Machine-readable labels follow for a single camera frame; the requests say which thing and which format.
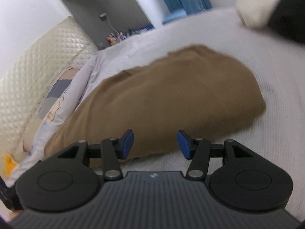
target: brown cloth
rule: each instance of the brown cloth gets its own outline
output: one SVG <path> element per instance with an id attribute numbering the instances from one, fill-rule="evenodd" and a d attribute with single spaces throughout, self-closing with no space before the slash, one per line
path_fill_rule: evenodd
<path id="1" fill-rule="evenodd" d="M 178 149 L 177 131 L 214 139 L 249 126 L 266 103 L 253 74 L 234 58 L 191 46 L 104 80 L 59 128 L 45 156 L 85 139 L 99 144 L 134 131 L 129 158 Z"/>

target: quilted white cushion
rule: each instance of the quilted white cushion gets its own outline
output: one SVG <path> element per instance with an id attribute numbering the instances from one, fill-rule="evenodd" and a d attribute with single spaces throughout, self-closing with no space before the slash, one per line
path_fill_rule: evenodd
<path id="1" fill-rule="evenodd" d="M 68 17 L 41 37 L 0 81 L 0 153 L 24 156 L 22 134 L 49 86 L 67 65 L 83 65 L 97 47 Z"/>

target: white bed sheet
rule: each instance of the white bed sheet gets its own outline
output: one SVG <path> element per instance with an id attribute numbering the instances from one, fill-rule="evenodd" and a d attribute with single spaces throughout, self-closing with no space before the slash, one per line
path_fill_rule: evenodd
<path id="1" fill-rule="evenodd" d="M 256 32 L 244 28 L 234 9 L 213 10 L 188 17 L 98 52 L 73 79 L 58 110 L 60 118 L 55 120 L 46 133 L 56 130 L 64 121 L 63 118 L 71 113 L 75 102 L 71 105 L 69 97 L 74 92 L 79 92 L 78 79 L 86 84 L 82 98 L 84 100 L 105 78 L 123 69 L 147 65 L 164 57 L 169 51 L 190 44 L 205 44 L 233 56 L 254 73 L 267 104 L 265 114 L 250 128 L 227 135 L 216 143 L 234 138 L 287 171 L 293 179 L 294 188 L 286 209 L 299 220 L 305 219 L 305 47 L 271 32 Z M 90 77 L 84 81 L 82 75 L 88 76 L 88 72 L 91 73 Z M 66 109 L 69 112 L 65 112 L 64 108 L 69 106 L 70 110 Z M 40 141 L 35 150 L 38 152 L 36 155 L 35 151 L 32 153 L 32 163 L 37 158 L 42 158 L 43 147 L 48 138 L 49 136 L 45 136 Z M 24 166 L 28 167 L 32 163 L 27 162 Z M 122 168 L 125 173 L 129 170 L 180 170 L 185 173 L 188 165 L 189 162 L 177 151 L 132 160 L 122 164 Z M 218 160 L 212 160 L 209 172 L 220 165 Z"/>

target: power cord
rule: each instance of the power cord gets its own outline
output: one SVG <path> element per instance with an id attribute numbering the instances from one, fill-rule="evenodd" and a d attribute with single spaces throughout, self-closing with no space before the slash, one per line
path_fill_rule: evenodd
<path id="1" fill-rule="evenodd" d="M 111 22 L 110 22 L 110 19 L 109 19 L 109 15 L 108 15 L 107 13 L 101 13 L 101 14 L 99 15 L 99 17 L 100 17 L 100 19 L 106 17 L 107 22 L 108 22 L 109 26 L 111 27 L 111 29 L 112 29 L 113 31 L 115 31 L 117 34 L 120 34 L 120 33 L 119 33 L 117 30 L 115 30 L 114 27 L 112 26 L 112 24 L 111 24 Z"/>

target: ribbed black surface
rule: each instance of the ribbed black surface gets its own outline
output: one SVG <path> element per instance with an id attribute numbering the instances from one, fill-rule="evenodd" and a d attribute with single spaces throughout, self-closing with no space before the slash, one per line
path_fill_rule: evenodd
<path id="1" fill-rule="evenodd" d="M 180 172 L 131 172 L 108 182 L 85 206 L 61 214 L 25 211 L 15 229 L 293 229 L 299 222 L 284 210 L 244 214 L 223 206 L 205 185 Z"/>

